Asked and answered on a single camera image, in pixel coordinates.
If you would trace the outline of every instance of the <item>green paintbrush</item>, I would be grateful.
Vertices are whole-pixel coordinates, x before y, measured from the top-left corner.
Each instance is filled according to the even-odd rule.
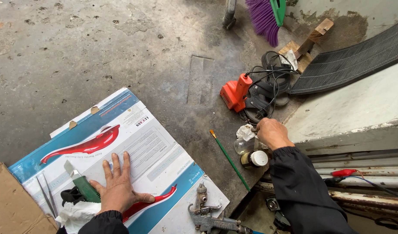
[[[242,178],[241,174],[239,173],[238,169],[235,167],[235,164],[232,162],[231,158],[228,156],[227,152],[225,151],[225,149],[223,148],[223,146],[221,145],[221,143],[219,142],[219,140],[217,139],[217,137],[215,136],[215,133],[213,132],[213,130],[210,130],[212,136],[215,138],[216,142],[218,143],[219,147],[221,148],[221,150],[223,151],[223,153],[225,154],[226,158],[229,160],[229,162],[231,163],[232,167],[234,168],[235,172],[238,174],[239,178],[242,180],[242,183],[245,185],[245,188],[247,188],[248,191],[251,191],[250,188],[247,185],[247,182],[245,182],[244,178]]]

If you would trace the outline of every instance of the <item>hand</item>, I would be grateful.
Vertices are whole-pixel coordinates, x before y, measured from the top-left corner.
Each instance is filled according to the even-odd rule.
[[[117,210],[123,213],[128,210],[136,202],[154,202],[155,197],[148,193],[137,193],[133,190],[129,179],[129,154],[127,151],[123,153],[122,173],[119,166],[118,155],[112,153],[113,174],[109,168],[108,161],[102,162],[105,172],[106,187],[100,183],[91,180],[89,183],[101,195],[101,210],[98,214],[108,211]]]
[[[264,118],[257,124],[258,139],[272,151],[286,146],[294,146],[287,137],[287,128],[275,119]]]

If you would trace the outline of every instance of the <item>black sleeve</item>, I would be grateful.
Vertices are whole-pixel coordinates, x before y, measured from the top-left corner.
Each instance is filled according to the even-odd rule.
[[[98,214],[79,230],[79,234],[128,233],[128,229],[122,223],[122,214],[116,210],[109,210]]]
[[[273,151],[275,197],[295,234],[354,234],[345,212],[331,199],[311,160],[296,147]]]

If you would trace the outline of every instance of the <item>jar lid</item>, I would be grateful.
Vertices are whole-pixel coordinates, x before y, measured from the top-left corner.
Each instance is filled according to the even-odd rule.
[[[265,166],[267,162],[269,162],[269,157],[264,151],[257,150],[251,154],[251,161],[255,164],[255,166]]]

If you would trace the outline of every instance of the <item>orange power tool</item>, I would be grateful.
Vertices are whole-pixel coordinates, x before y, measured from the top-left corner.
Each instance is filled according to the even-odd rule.
[[[245,76],[245,73],[242,73],[239,76],[238,81],[231,80],[222,86],[219,93],[229,109],[234,109],[236,112],[240,112],[245,108],[245,100],[247,99],[246,95],[251,84],[251,78],[249,76]]]

